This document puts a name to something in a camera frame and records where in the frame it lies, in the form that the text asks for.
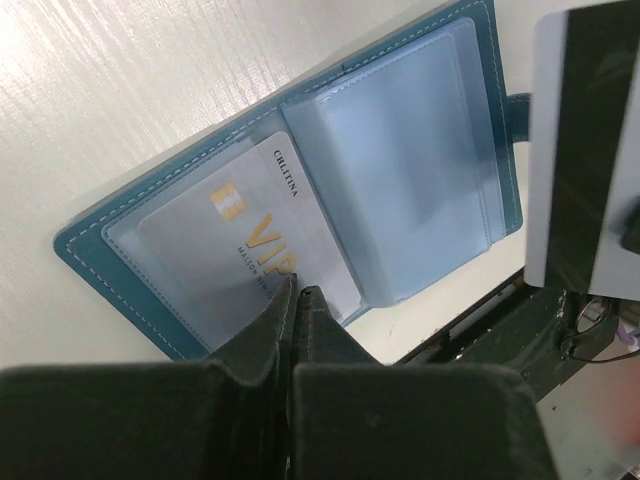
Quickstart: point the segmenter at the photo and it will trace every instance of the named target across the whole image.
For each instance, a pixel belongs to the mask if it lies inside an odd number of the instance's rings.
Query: black stripe
[[[637,1],[569,13],[545,286],[589,290],[639,25]]]

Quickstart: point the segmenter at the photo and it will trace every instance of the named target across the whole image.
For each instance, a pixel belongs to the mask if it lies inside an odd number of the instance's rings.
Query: tabletop
[[[166,359],[53,252],[150,160],[302,74],[416,0],[8,0],[0,4],[0,367]],[[423,3],[436,7],[440,0]],[[496,0],[508,93],[533,30],[584,0]],[[523,207],[528,148],[516,148]],[[415,348],[524,264],[524,229],[348,331],[379,360]]]

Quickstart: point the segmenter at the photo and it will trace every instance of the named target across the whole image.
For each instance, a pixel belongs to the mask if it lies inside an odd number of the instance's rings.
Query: white panel
[[[640,300],[640,255],[620,245],[625,217],[640,196],[640,74],[638,60],[622,127],[618,157],[602,222],[590,293]]]
[[[547,15],[536,27],[524,278],[537,287],[544,286],[547,264],[566,25],[567,13],[560,12]]]

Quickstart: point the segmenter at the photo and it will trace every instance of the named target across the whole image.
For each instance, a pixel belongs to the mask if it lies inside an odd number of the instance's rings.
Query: wallet strap
[[[509,123],[513,143],[529,141],[529,105],[530,93],[509,95]]]

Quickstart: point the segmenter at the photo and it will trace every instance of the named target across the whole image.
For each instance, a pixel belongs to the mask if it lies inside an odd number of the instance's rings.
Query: wallet
[[[201,359],[290,273],[343,326],[522,226],[491,0],[432,11],[293,82],[76,219],[57,254],[174,360]]]

